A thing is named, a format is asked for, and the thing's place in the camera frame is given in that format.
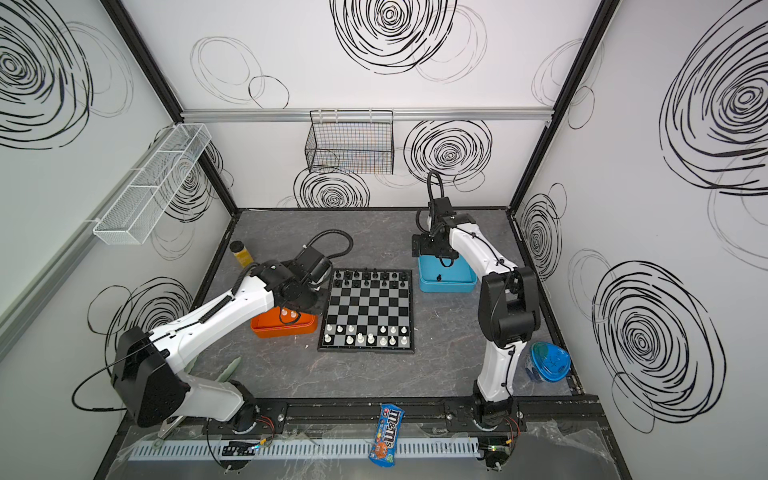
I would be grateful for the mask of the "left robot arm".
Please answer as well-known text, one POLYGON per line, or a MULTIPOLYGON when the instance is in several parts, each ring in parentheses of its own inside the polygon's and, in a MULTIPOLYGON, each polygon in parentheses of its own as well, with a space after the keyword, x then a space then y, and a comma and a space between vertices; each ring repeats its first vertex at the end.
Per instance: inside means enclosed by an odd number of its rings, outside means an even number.
POLYGON ((275 307, 300 314, 325 310, 334 254, 308 241, 286 261, 252 262, 234 285, 190 313, 150 331, 132 327, 105 366, 122 409, 142 428, 171 417, 217 421, 236 435, 264 422, 255 397, 238 381, 212 381, 186 373, 187 365, 236 327, 275 307))

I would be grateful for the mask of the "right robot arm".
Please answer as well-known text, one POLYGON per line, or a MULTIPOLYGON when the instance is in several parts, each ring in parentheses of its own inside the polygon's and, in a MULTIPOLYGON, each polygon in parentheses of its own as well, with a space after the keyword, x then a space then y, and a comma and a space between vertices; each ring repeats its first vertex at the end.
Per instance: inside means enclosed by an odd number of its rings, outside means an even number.
POLYGON ((480 280, 477 319, 486 347, 473 385, 474 422, 485 430, 509 426, 517 417, 514 374, 525 346, 541 325, 537 274, 507 259, 471 215, 453 208, 438 171, 427 173, 426 184, 428 225, 421 224, 417 210, 419 232, 412 236, 412 255, 440 261, 463 258, 480 280))

